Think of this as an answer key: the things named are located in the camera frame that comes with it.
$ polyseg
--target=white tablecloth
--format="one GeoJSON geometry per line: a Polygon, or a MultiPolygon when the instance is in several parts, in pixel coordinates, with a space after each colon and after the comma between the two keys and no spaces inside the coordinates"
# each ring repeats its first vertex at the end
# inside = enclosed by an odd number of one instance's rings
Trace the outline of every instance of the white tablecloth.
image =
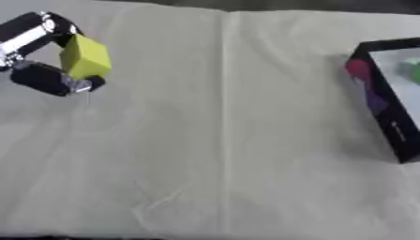
{"type": "Polygon", "coordinates": [[[396,164],[342,70],[420,17],[13,0],[0,22],[30,10],[69,17],[113,69],[69,98],[1,75],[1,233],[420,238],[420,164],[396,164]]]}

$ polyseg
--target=yellow foam block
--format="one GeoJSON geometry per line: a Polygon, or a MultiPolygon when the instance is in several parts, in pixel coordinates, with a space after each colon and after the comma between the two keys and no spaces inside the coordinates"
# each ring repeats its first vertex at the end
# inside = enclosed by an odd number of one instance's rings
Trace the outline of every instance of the yellow foam block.
{"type": "Polygon", "coordinates": [[[61,51],[60,59],[62,69],[75,79],[93,75],[105,77],[111,70],[111,60],[105,45],[78,34],[61,51]]]}

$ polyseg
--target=purple graphic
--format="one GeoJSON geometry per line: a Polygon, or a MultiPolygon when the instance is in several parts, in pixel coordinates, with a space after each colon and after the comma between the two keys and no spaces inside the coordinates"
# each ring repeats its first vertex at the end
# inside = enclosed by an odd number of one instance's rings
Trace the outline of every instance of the purple graphic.
{"type": "Polygon", "coordinates": [[[388,103],[377,96],[372,89],[369,64],[360,59],[353,59],[347,63],[346,69],[354,78],[364,82],[367,105],[373,115],[383,112],[388,107],[388,103]]]}

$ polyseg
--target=green cube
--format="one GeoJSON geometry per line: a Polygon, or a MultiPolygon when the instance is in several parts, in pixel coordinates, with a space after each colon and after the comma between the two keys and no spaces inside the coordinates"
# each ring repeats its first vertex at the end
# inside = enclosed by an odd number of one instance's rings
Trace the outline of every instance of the green cube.
{"type": "Polygon", "coordinates": [[[412,80],[416,83],[420,83],[420,64],[414,65],[412,69],[412,80]]]}
{"type": "Polygon", "coordinates": [[[62,69],[75,79],[98,75],[105,77],[111,70],[107,48],[82,35],[75,35],[60,53],[62,69]]]}

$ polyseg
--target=open box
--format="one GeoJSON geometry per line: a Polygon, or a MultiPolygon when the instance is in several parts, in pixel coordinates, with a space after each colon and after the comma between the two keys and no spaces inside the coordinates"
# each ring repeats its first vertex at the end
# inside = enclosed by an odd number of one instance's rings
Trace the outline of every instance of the open box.
{"type": "Polygon", "coordinates": [[[361,43],[346,69],[401,163],[420,161],[420,38],[361,43]]]}

